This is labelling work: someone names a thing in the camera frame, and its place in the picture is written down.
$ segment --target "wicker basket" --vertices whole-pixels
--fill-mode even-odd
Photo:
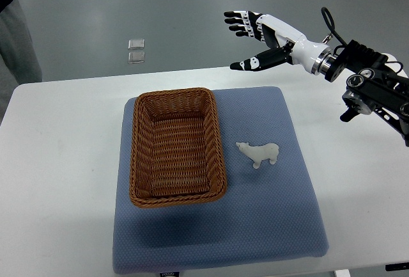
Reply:
[[[213,93],[189,88],[140,95],[130,156],[132,203],[154,208],[211,202],[226,187]]]

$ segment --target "person's leg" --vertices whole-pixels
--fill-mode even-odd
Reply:
[[[42,71],[18,0],[0,13],[0,55],[19,84],[42,81]]]
[[[4,64],[3,58],[0,56],[0,125],[13,91],[18,85],[14,76],[10,73],[6,64]]]

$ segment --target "black cable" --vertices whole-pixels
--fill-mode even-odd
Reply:
[[[338,45],[338,46],[334,49],[334,54],[335,54],[335,55],[338,55],[338,53],[337,53],[337,52],[338,52],[338,49],[341,49],[341,48],[342,48],[342,49],[345,49],[345,46],[344,46],[344,45]]]
[[[344,47],[346,47],[348,44],[335,31],[335,22],[328,8],[326,7],[321,8],[321,14],[322,14],[322,17],[324,18],[325,24],[328,26],[331,33],[339,40],[339,42],[342,43]]]

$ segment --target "blue cushion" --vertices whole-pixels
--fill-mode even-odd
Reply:
[[[128,195],[132,113],[125,106],[116,196],[113,266],[118,274],[183,271],[322,257],[328,241],[320,209],[276,87],[213,91],[228,190],[216,202],[140,209]],[[277,163],[258,170],[236,142],[277,143]]]

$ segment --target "polar bear figurine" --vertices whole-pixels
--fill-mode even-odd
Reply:
[[[258,169],[262,160],[270,160],[270,164],[277,162],[279,147],[277,144],[269,143],[263,146],[250,146],[249,143],[236,143],[238,149],[254,161],[253,167]]]

